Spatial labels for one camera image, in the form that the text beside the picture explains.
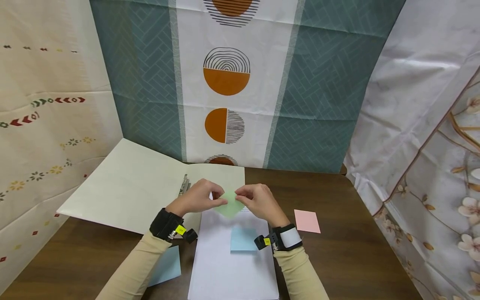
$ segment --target pink sticky note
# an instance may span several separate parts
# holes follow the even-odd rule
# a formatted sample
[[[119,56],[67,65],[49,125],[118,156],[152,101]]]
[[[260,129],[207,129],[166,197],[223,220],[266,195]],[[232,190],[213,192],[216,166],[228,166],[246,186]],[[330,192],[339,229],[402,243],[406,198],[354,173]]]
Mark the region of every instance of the pink sticky note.
[[[293,211],[295,213],[295,221],[298,230],[320,233],[320,226],[318,226],[316,213],[297,209],[294,209]]]

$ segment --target yellow label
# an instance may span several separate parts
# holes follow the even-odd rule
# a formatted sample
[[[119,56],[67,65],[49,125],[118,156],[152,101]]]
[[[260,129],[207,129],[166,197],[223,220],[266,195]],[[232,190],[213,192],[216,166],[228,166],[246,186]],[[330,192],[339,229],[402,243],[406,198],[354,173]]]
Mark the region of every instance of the yellow label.
[[[177,229],[175,229],[175,231],[180,234],[180,235],[183,235],[187,230],[185,229],[185,227],[183,227],[182,225],[178,225],[177,226]]]

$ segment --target orange semicircle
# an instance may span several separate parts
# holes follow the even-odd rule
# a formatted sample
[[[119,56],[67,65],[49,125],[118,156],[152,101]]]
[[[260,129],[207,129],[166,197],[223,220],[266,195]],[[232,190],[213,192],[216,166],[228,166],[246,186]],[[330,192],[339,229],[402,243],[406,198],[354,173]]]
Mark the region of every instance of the orange semicircle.
[[[219,165],[228,165],[228,166],[234,166],[235,164],[233,161],[226,157],[215,157],[214,159],[210,160],[208,162],[209,164],[219,164]]]
[[[227,109],[212,110],[205,118],[205,130],[208,135],[219,143],[225,143],[227,133]]]
[[[212,2],[219,12],[229,17],[240,16],[241,14],[246,12],[252,4],[252,0],[212,0]]]
[[[212,90],[224,96],[231,96],[238,94],[247,86],[250,74],[204,68],[204,77]]]

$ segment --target green sticky note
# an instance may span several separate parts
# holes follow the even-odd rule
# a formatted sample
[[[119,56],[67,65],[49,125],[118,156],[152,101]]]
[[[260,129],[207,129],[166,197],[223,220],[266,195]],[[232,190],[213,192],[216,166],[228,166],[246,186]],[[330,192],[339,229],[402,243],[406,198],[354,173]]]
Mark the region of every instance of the green sticky note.
[[[219,207],[215,207],[214,209],[224,215],[226,218],[233,219],[233,217],[245,207],[245,205],[243,205],[240,201],[235,200],[236,195],[237,194],[232,191],[221,195],[220,198],[228,200],[228,203]]]

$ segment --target herringbone pattern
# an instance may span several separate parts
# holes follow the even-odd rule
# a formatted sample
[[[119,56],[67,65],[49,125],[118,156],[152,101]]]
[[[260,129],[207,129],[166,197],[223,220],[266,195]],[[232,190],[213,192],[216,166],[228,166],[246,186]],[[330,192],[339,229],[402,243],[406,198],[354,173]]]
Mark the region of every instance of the herringbone pattern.
[[[268,168],[338,173],[405,0],[306,0]]]
[[[168,0],[90,3],[124,137],[181,159]]]

